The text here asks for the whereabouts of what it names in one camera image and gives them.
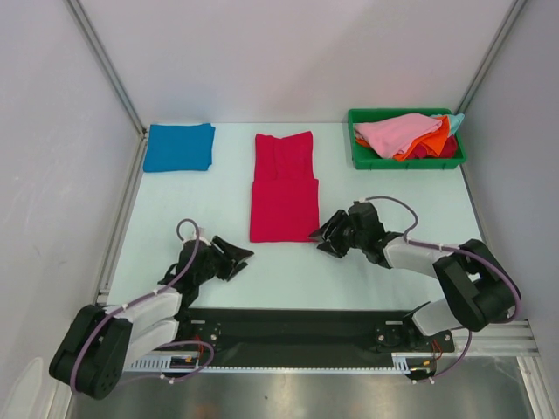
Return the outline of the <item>magenta t shirt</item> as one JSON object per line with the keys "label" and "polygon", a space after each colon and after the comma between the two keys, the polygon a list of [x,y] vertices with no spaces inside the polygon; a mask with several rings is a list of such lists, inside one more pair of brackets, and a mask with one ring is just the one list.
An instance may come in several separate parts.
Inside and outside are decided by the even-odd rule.
{"label": "magenta t shirt", "polygon": [[255,136],[249,239],[305,243],[319,229],[319,181],[310,131],[277,138]]}

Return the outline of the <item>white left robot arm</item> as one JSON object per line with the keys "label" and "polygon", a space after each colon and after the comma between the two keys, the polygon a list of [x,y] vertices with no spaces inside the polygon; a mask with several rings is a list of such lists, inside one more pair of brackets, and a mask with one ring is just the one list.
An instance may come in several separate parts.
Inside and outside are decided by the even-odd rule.
{"label": "white left robot arm", "polygon": [[218,236],[183,242],[177,262],[152,292],[120,306],[82,307],[53,355],[49,375],[75,392],[105,398],[123,370],[152,350],[187,347],[193,328],[182,318],[201,285],[233,279],[253,254]]}

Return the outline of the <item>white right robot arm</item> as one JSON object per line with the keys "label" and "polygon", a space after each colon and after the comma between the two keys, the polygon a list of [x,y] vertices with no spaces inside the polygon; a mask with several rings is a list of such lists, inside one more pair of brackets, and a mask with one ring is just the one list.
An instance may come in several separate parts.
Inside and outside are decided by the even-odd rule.
{"label": "white right robot arm", "polygon": [[335,258],[356,249],[372,264],[438,281],[444,297],[409,313],[411,323],[403,328],[404,343],[413,350],[425,349],[437,333],[478,332],[512,321],[519,312],[520,290],[483,242],[434,244],[412,239],[407,230],[388,231],[369,198],[337,210],[308,237]]}

